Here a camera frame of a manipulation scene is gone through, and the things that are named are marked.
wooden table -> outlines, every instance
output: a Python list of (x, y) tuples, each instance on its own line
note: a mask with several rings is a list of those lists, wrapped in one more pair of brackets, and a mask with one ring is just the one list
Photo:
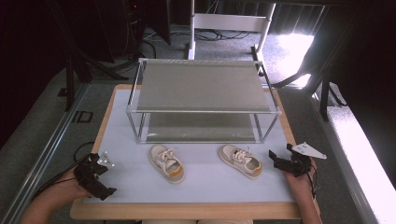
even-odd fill
[[(118, 85), (111, 96), (92, 152), (98, 152), (111, 113), (116, 90), (130, 90), (132, 85)], [(277, 92), (275, 98), (282, 110), (280, 122), (289, 143), (293, 135)], [(75, 200), (70, 211), (74, 219), (297, 219), (296, 203), (84, 203)]]

sneaker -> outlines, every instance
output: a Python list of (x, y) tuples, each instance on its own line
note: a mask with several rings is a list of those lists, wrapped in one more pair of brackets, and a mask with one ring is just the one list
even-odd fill
[(166, 177), (172, 184), (178, 184), (183, 180), (184, 170), (181, 162), (173, 155), (174, 150), (162, 145), (151, 148), (149, 159), (154, 167)]
[(220, 148), (219, 156), (222, 161), (242, 172), (247, 178), (256, 179), (262, 173), (262, 163), (254, 158), (250, 151), (225, 145)]

person's arm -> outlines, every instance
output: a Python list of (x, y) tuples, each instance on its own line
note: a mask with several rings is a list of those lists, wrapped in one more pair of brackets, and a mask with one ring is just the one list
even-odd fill
[(59, 208), (73, 202), (77, 198), (88, 197), (90, 193), (74, 179), (74, 169), (68, 171), (59, 182), (45, 189), (29, 204), (21, 218), (21, 224), (49, 223), (52, 214)]
[[(316, 168), (314, 160), (312, 160), (312, 165)], [(311, 169), (309, 173), (311, 176), (315, 172), (314, 169)], [(289, 183), (291, 193), (295, 201), (297, 202), (300, 208), (301, 220), (304, 224), (321, 224), (322, 221), (318, 214), (317, 208), (315, 207), (314, 199), (312, 196), (312, 187), (311, 182), (306, 175), (300, 175), (298, 177), (294, 177), (290, 173), (283, 172), (286, 180)]]

white sneaker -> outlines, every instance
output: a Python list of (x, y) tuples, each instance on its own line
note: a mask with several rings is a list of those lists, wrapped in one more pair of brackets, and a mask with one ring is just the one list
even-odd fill
[(162, 145), (151, 148), (149, 159), (154, 167), (172, 184), (180, 183), (184, 178), (184, 169), (181, 162), (173, 155), (173, 149)]
[(256, 179), (262, 173), (262, 163), (254, 158), (250, 151), (225, 145), (219, 149), (219, 156), (222, 161), (240, 171), (247, 178)]

gray floor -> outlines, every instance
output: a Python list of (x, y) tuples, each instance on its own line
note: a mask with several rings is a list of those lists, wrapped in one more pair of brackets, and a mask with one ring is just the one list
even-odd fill
[[(257, 43), (258, 35), (249, 35), (242, 40), (227, 41), (197, 41), (197, 60), (252, 60), (252, 43)], [(184, 35), (172, 36), (172, 46), (167, 46), (163, 41), (151, 41), (157, 50), (157, 58), (161, 59), (186, 59), (186, 46), (189, 39)], [(286, 49), (278, 45), (277, 36), (270, 35), (264, 46), (264, 59), (267, 64), (269, 78), (277, 82), (285, 77), (276, 67), (280, 59), (288, 55)], [(145, 56), (152, 58), (153, 51), (149, 45), (143, 46)], [(43, 181), (60, 172), (70, 165), (72, 156), (81, 144), (94, 141), (98, 128), (102, 122), (108, 99), (115, 85), (119, 81), (113, 80), (103, 74), (93, 71), (95, 79), (88, 86), (78, 105), (78, 111), (93, 112), (90, 123), (70, 123), (51, 157), (49, 166), (40, 180)], [(132, 77), (134, 69), (122, 73)], [(64, 88), (65, 74), (56, 76), (42, 93), (33, 106), (31, 112), (22, 122), (18, 130), (11, 136), (0, 151), (0, 214), (5, 215), (17, 196), (18, 189), (23, 186), (26, 175), (35, 164), (39, 154), (46, 148), (52, 133), (57, 128), (59, 121), (67, 114), (64, 113), (65, 99), (58, 97), (60, 88)], [(279, 95), (290, 127), (292, 128), (297, 143), (308, 142), (311, 146), (319, 148), (328, 156), (326, 161), (318, 161), (318, 177), (320, 189), (318, 190), (318, 204), (324, 223), (362, 223), (360, 214), (352, 200), (345, 179), (334, 157), (331, 145), (322, 130), (321, 121), (315, 110), (315, 101), (304, 91), (296, 88), (279, 90)], [(91, 146), (83, 148), (81, 153), (89, 152)], [(69, 206), (54, 214), (51, 223), (99, 223), (76, 221), (69, 216)], [(124, 223), (111, 221), (107, 223)], [(255, 223), (300, 223), (299, 220), (255, 220)]]

